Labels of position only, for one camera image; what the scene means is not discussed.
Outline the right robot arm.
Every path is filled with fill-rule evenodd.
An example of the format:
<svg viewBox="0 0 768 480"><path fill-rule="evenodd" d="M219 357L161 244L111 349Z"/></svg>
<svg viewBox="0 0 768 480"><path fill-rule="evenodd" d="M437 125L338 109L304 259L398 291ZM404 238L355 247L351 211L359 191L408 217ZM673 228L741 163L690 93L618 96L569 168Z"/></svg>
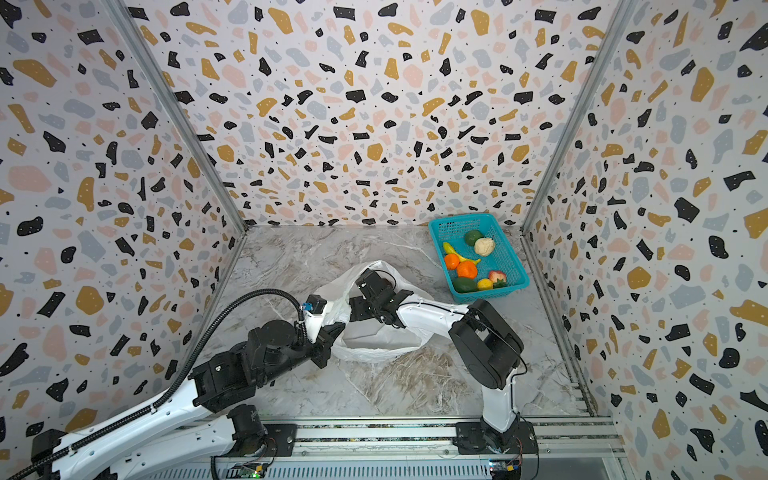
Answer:
<svg viewBox="0 0 768 480"><path fill-rule="evenodd" d="M524 345L488 301L455 305L426 300L411 290L396 290L371 269L364 270L355 286L360 295L350 301L352 321L374 319L397 329L418 329L446 337L481 385L481 420L457 429L459 450L501 454L521 446L514 381L525 364Z"/></svg>

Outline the orange fruit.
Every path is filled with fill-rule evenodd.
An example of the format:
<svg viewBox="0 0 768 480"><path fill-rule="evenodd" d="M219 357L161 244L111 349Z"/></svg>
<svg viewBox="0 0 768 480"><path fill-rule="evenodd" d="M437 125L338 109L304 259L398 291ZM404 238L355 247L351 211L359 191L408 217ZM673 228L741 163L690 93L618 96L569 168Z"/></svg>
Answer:
<svg viewBox="0 0 768 480"><path fill-rule="evenodd" d="M461 261L456 267L456 274L460 278L474 280L478 275L477 265L470 260Z"/></svg>

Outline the small orange tangerine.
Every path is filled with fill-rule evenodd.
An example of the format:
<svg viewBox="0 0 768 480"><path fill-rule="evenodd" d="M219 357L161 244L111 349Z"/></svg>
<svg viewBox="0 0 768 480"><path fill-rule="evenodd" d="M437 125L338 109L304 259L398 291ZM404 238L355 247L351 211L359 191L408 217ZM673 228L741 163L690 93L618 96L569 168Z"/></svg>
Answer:
<svg viewBox="0 0 768 480"><path fill-rule="evenodd" d="M449 271L456 270L461 263L460 257L455 253L449 253L443 257L445 267Z"/></svg>

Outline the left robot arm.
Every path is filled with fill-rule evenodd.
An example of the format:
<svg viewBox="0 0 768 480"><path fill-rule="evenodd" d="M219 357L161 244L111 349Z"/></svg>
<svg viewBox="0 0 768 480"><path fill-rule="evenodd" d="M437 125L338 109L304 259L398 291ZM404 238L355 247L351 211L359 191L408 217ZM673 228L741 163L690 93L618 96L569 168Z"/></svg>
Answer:
<svg viewBox="0 0 768 480"><path fill-rule="evenodd" d="M269 321L194 367L176 391L163 392L119 420L81 432L51 429L38 435L31 472L40 479L94 479L134 449L213 414L224 417L215 432L227 450L249 441L264 445L267 429L248 399L307 361L325 367L344 328L342 322L327 325L309 339L299 324Z"/></svg>

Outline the white plastic bag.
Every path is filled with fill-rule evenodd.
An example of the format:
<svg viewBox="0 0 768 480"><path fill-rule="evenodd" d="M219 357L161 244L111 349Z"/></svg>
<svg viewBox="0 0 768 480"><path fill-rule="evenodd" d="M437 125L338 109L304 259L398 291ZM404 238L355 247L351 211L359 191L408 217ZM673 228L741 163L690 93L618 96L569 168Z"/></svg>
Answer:
<svg viewBox="0 0 768 480"><path fill-rule="evenodd" d="M423 347L433 336L424 329L407 327L397 329L374 319L351 320L349 301L361 294L355 281L367 270L375 270L384 280L393 281L398 291L407 289L426 301L433 297L405 279L389 263L376 260L357 264L332 282L320 287L316 294L326 301L323 312L306 318L308 336L315 340L320 328L337 322L345 324L342 334L334 342L332 354L340 360L380 363Z"/></svg>

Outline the green mango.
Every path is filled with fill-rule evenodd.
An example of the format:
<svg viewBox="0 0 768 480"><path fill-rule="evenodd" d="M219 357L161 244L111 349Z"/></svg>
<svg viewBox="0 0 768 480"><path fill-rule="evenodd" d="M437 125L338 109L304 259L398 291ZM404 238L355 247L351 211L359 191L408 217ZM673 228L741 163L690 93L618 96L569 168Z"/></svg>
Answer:
<svg viewBox="0 0 768 480"><path fill-rule="evenodd" d="M466 294L478 290L477 282L474 279L466 277L456 277L452 280L452 287L456 293Z"/></svg>

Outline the pale white fruit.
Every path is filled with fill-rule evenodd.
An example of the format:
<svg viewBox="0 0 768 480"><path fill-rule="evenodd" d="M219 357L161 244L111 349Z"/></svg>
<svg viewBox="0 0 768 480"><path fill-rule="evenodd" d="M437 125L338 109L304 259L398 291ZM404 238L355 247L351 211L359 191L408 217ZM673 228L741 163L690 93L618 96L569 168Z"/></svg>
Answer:
<svg viewBox="0 0 768 480"><path fill-rule="evenodd" d="M496 242L493 238L483 237L473 246L474 252L480 257L490 256L496 248Z"/></svg>

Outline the teal plastic basket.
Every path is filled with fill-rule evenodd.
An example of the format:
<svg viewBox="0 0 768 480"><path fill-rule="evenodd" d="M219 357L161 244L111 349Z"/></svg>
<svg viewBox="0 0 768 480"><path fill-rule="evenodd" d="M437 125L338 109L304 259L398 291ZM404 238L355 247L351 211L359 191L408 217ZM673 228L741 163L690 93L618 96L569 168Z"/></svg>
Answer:
<svg viewBox="0 0 768 480"><path fill-rule="evenodd" d="M520 258L492 215L443 217L430 221L428 229L456 302L504 297L529 286Z"/></svg>

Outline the yellow fruit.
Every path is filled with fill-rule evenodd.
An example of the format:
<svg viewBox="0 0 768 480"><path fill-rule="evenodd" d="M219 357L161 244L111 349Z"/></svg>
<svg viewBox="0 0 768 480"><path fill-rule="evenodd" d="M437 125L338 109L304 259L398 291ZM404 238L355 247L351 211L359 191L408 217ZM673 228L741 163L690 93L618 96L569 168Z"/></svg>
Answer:
<svg viewBox="0 0 768 480"><path fill-rule="evenodd" d="M481 279L477 282L478 291L487 291L494 288L493 282L490 279Z"/></svg>

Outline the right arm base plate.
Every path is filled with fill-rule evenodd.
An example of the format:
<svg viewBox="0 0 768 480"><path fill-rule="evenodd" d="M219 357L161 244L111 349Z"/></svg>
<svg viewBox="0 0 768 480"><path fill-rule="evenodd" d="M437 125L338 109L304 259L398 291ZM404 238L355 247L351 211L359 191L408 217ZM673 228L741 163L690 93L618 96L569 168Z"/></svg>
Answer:
<svg viewBox="0 0 768 480"><path fill-rule="evenodd" d="M533 424L517 418L504 432L485 421L459 422L453 444L462 455L536 454L539 452Z"/></svg>

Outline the red apple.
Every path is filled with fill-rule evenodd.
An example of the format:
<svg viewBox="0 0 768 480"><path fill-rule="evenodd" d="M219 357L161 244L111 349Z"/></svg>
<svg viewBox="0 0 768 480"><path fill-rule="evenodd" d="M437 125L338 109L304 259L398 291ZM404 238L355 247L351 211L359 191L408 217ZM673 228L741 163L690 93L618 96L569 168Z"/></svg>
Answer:
<svg viewBox="0 0 768 480"><path fill-rule="evenodd" d="M488 274L488 280L491 282L494 289L508 286L507 275L500 270L490 271Z"/></svg>

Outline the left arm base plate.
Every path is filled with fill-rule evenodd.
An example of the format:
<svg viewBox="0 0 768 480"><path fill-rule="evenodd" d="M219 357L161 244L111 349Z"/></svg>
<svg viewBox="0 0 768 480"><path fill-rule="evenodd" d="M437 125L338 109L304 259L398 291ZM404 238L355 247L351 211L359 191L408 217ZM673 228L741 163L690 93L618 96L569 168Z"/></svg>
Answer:
<svg viewBox="0 0 768 480"><path fill-rule="evenodd" d="M260 427L247 427L233 435L234 444L226 447L220 457L255 456L260 459L291 457L298 425L271 423Z"/></svg>

